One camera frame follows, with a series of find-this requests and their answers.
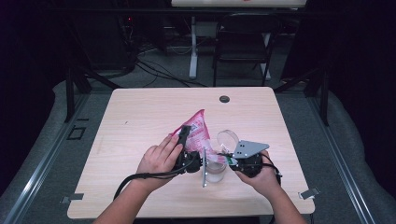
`desk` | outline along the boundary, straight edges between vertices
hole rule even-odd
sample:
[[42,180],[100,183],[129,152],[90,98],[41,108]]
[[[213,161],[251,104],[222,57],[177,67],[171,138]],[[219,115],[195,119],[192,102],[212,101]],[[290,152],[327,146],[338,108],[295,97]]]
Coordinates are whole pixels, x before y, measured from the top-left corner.
[[[221,103],[220,96],[230,97]],[[146,150],[205,110],[212,142],[223,130],[239,139],[269,144],[283,175],[282,188],[302,214],[315,210],[274,92],[270,88],[118,89],[109,100],[72,201],[71,218],[95,218],[112,202],[120,182],[134,174]],[[273,214],[269,202],[242,183],[229,167],[219,183],[202,188],[202,172],[175,177],[147,199],[138,217],[232,217]]]
[[[172,7],[304,7],[306,0],[172,0]],[[191,18],[190,78],[197,76],[195,18]],[[262,73],[266,64],[261,64]]]

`chair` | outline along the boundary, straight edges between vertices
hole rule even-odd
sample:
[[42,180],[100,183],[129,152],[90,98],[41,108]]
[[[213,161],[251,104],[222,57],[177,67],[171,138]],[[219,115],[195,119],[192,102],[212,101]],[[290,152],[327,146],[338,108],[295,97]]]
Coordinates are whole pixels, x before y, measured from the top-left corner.
[[[220,19],[216,29],[216,46],[212,67],[213,86],[216,86],[218,62],[266,63],[262,86],[271,59],[275,36],[281,30],[280,19],[275,15],[260,13],[234,13]],[[264,34],[269,34],[268,44]]]

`human hand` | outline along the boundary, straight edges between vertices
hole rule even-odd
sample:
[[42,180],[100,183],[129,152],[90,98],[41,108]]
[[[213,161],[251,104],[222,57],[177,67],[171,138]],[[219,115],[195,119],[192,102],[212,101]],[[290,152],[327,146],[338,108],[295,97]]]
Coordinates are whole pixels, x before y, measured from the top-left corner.
[[[164,173],[169,172],[175,166],[177,156],[180,154],[183,146],[177,145],[178,135],[167,136],[158,146],[150,147],[137,167],[137,174],[143,173]],[[171,178],[158,179],[158,178],[147,178],[147,179],[135,179],[135,183],[139,183],[144,190],[151,193],[155,189],[158,189],[168,183]]]
[[[264,163],[271,163],[266,157],[269,157],[268,151],[262,151],[262,161]],[[242,180],[242,182],[253,187],[257,192],[263,195],[268,200],[275,197],[279,191],[282,191],[282,188],[277,183],[275,170],[272,167],[263,166],[260,173],[252,178],[242,174],[239,171],[236,171],[238,177]]]

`forearm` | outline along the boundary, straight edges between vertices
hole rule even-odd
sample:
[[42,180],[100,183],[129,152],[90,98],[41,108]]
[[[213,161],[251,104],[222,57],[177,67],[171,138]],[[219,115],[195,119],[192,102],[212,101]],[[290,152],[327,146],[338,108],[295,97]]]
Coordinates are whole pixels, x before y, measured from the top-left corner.
[[120,196],[97,218],[94,223],[132,223],[149,192],[138,181],[131,181]]
[[269,197],[268,200],[273,207],[276,223],[306,223],[288,194],[282,188],[279,188],[276,194],[273,197]]

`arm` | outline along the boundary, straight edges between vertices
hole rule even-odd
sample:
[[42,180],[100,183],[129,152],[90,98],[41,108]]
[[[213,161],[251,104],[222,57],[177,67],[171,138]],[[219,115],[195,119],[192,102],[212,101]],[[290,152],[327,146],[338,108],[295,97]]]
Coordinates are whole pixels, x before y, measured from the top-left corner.
[[[265,163],[269,163],[268,159],[262,157]],[[271,167],[263,167],[262,171],[253,178],[236,172],[241,180],[253,187],[257,192],[268,199],[273,207],[276,223],[306,223],[301,216],[288,194],[277,183],[274,169]]]
[[[139,163],[136,173],[171,171],[183,148],[181,144],[177,145],[177,140],[177,135],[167,136],[158,146],[150,147]],[[94,223],[132,223],[150,193],[170,180],[156,178],[132,180]]]

